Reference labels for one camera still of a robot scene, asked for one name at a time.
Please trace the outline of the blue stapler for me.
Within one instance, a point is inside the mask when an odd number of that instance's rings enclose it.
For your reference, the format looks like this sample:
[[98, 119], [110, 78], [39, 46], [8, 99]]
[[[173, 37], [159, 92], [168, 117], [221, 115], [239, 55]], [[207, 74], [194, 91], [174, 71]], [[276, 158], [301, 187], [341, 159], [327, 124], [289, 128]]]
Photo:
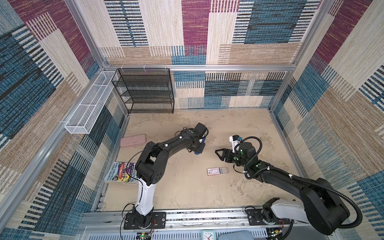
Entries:
[[200, 155], [202, 152], [203, 152], [203, 150], [204, 150], [204, 148], [205, 148], [205, 140], [206, 140], [206, 138], [207, 137], [204, 137], [203, 139], [200, 139], [199, 140], [199, 146], [198, 146], [198, 148], [194, 151], [194, 153], [195, 153], [195, 155]]

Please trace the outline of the red white staples box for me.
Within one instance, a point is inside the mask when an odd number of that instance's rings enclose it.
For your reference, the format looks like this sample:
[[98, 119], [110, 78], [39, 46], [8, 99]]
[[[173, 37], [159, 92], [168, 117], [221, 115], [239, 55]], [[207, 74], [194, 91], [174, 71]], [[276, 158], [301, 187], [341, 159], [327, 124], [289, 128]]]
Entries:
[[229, 172], [227, 167], [208, 168], [208, 176], [224, 175]]

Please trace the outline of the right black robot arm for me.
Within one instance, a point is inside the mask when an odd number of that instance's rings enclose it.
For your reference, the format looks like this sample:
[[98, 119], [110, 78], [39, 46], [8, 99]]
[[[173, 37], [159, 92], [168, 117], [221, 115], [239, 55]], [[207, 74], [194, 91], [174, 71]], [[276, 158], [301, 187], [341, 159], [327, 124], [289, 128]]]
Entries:
[[276, 186], [299, 198], [305, 220], [324, 235], [331, 235], [336, 229], [356, 228], [362, 223], [359, 206], [333, 189], [328, 181], [298, 177], [261, 161], [259, 150], [251, 143], [240, 143], [235, 151], [218, 149], [215, 153], [221, 161], [243, 167], [246, 179]]

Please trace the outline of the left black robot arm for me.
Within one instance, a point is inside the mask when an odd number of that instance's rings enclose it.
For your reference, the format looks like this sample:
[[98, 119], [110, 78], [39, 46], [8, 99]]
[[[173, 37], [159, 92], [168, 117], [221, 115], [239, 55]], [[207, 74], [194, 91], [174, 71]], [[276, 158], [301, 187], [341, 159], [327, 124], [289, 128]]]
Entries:
[[139, 226], [147, 227], [153, 219], [156, 184], [164, 176], [169, 158], [183, 149], [201, 154], [205, 147], [203, 139], [207, 135], [186, 131], [167, 141], [149, 142], [145, 146], [135, 166], [140, 186], [132, 213]]

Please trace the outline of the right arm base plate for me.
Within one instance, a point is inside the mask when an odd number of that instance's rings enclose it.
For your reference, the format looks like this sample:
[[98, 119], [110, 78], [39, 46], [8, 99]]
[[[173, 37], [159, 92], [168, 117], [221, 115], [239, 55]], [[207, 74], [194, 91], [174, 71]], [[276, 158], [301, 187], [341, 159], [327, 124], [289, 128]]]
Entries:
[[250, 226], [284, 225], [289, 226], [289, 219], [277, 218], [272, 212], [264, 211], [262, 208], [247, 206], [244, 209]]

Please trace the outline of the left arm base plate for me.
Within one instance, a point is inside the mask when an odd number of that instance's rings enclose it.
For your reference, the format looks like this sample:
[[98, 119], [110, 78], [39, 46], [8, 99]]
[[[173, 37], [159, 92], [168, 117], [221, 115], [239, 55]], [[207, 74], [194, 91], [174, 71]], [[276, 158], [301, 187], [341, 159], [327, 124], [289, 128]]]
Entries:
[[139, 229], [164, 229], [167, 220], [166, 212], [150, 212], [146, 216], [135, 213], [127, 213], [123, 224], [124, 230], [139, 230]]

